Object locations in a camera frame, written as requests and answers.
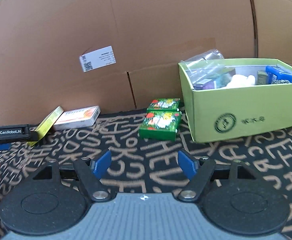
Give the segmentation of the packaged item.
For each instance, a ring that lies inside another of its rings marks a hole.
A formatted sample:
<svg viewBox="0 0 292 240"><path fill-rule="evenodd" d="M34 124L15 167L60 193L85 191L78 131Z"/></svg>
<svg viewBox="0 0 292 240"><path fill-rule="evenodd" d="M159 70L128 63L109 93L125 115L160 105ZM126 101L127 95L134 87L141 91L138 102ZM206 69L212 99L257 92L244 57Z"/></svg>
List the packaged item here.
<svg viewBox="0 0 292 240"><path fill-rule="evenodd" d="M181 61L180 64L185 69L194 90L218 89L226 87L236 74L235 68L217 62L223 59L223 55L217 49L211 49Z"/></svg>

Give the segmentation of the steel wool scrubber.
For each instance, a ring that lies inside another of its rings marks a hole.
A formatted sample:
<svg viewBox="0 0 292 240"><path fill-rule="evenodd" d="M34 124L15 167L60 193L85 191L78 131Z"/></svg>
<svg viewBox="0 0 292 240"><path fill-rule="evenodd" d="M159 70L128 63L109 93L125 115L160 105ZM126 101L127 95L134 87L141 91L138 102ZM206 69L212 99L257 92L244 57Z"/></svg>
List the steel wool scrubber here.
<svg viewBox="0 0 292 240"><path fill-rule="evenodd" d="M272 85L280 85L280 84L289 84L291 81L289 80L273 80Z"/></svg>

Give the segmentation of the blue plastic case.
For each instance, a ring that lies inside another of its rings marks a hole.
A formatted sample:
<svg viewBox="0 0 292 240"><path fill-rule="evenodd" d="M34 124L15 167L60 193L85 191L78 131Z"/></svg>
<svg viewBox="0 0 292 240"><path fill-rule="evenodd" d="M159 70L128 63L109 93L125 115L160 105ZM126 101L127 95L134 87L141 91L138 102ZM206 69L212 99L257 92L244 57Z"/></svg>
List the blue plastic case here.
<svg viewBox="0 0 292 240"><path fill-rule="evenodd" d="M268 75L268 84L276 83L281 80L292 83L292 74L282 70L279 67L267 66L266 73Z"/></svg>

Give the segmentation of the yellow flat box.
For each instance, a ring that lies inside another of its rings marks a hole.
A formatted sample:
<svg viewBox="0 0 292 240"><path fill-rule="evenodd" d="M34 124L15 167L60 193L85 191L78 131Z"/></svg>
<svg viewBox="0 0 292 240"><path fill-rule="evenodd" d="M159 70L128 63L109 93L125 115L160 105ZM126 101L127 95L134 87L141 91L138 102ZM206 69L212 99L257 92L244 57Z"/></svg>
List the yellow flat box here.
<svg viewBox="0 0 292 240"><path fill-rule="evenodd" d="M44 118L44 120L39 124L39 126L35 129L35 132L38 134L38 139L33 139L30 142L27 142L28 146L33 147L37 144L41 139L45 137L45 135L49 132L49 130L56 123L58 118L62 115L64 110L61 106L58 106L54 111L52 111L48 116Z"/></svg>

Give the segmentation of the white orange medicine box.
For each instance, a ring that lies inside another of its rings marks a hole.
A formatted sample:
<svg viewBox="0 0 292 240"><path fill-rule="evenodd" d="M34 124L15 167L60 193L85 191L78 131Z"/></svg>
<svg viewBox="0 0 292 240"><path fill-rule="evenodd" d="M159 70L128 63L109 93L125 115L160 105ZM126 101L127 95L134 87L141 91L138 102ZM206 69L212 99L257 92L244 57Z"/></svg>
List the white orange medicine box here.
<svg viewBox="0 0 292 240"><path fill-rule="evenodd" d="M93 126L100 114L99 106L65 111L54 123L56 131Z"/></svg>

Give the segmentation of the green shoe box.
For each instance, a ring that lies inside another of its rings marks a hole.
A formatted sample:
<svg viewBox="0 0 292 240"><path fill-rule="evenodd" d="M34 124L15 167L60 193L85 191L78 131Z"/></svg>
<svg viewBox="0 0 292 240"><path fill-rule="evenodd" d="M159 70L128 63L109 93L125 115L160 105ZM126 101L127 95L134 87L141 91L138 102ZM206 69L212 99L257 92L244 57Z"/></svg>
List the green shoe box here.
<svg viewBox="0 0 292 240"><path fill-rule="evenodd" d="M292 127L292 83L195 90L186 64L180 62L178 66L193 141L228 140ZM234 68L244 76L257 75L267 66L292 74L292 67L278 59L210 60L195 63L192 68L214 66Z"/></svg>

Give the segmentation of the front green patterned box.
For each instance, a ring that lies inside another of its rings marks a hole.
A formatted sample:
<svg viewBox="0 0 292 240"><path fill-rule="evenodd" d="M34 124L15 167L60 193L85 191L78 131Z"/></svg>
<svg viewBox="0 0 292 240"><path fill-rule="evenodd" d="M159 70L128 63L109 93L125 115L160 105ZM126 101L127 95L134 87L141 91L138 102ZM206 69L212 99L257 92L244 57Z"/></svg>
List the front green patterned box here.
<svg viewBox="0 0 292 240"><path fill-rule="evenodd" d="M139 136L143 139L175 141L181 112L150 111L139 126Z"/></svg>

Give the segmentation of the green patterned box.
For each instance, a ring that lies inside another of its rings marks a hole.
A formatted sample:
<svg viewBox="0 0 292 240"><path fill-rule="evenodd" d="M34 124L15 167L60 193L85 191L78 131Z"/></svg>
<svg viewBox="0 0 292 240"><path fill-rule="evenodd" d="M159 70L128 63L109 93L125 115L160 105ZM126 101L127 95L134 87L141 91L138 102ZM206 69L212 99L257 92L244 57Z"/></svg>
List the green patterned box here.
<svg viewBox="0 0 292 240"><path fill-rule="evenodd" d="M143 139L175 141L181 112L150 111L139 126L139 136Z"/></svg>
<svg viewBox="0 0 292 240"><path fill-rule="evenodd" d="M147 112L164 111L177 112L179 111L180 98L158 98L153 99L147 107Z"/></svg>

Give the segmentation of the rear green patterned box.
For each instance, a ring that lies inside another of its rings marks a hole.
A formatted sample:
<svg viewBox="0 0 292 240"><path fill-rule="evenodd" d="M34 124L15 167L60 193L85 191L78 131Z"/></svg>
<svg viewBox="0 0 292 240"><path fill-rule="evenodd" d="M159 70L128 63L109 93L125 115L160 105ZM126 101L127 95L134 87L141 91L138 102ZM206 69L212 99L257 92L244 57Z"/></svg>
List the rear green patterned box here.
<svg viewBox="0 0 292 240"><path fill-rule="evenodd" d="M147 112L164 111L177 112L179 111L180 98L158 98L153 99L147 107Z"/></svg>

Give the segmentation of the white cloth in box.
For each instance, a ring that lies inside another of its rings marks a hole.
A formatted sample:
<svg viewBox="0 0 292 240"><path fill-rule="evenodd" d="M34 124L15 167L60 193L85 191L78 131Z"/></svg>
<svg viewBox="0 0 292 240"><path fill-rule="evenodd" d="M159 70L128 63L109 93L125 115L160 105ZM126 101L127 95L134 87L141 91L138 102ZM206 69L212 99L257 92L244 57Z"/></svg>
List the white cloth in box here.
<svg viewBox="0 0 292 240"><path fill-rule="evenodd" d="M226 85L226 88L244 88L255 85L255 77L253 75L244 76L235 74L231 77L231 81Z"/></svg>

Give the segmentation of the large brown cardboard box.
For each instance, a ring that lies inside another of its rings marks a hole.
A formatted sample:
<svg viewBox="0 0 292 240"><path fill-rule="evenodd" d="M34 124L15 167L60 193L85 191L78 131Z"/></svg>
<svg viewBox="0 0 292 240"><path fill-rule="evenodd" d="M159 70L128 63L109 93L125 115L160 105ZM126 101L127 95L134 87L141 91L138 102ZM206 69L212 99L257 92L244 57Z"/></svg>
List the large brown cardboard box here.
<svg viewBox="0 0 292 240"><path fill-rule="evenodd" d="M83 72L108 46L116 63ZM292 65L292 0L0 0L0 126L180 96L179 61L210 49Z"/></svg>

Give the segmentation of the white shipping label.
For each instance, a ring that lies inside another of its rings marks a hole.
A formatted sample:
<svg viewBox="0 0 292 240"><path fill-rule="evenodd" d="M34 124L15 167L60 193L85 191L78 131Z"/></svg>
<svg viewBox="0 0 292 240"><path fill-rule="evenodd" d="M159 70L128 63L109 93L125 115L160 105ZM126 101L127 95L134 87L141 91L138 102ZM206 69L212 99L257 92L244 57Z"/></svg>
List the white shipping label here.
<svg viewBox="0 0 292 240"><path fill-rule="evenodd" d="M116 63L112 46L100 48L79 57L83 72L88 72Z"/></svg>

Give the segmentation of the small green box in box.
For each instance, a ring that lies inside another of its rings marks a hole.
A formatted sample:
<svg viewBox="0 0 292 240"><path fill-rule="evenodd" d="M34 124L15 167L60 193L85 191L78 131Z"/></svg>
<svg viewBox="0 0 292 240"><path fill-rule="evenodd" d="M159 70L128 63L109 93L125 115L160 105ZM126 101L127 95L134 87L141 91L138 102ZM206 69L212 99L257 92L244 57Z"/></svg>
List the small green box in box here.
<svg viewBox="0 0 292 240"><path fill-rule="evenodd" d="M267 72L261 71L261 70L257 72L257 81L256 81L257 85L267 85L268 80L269 80L269 77L268 77Z"/></svg>

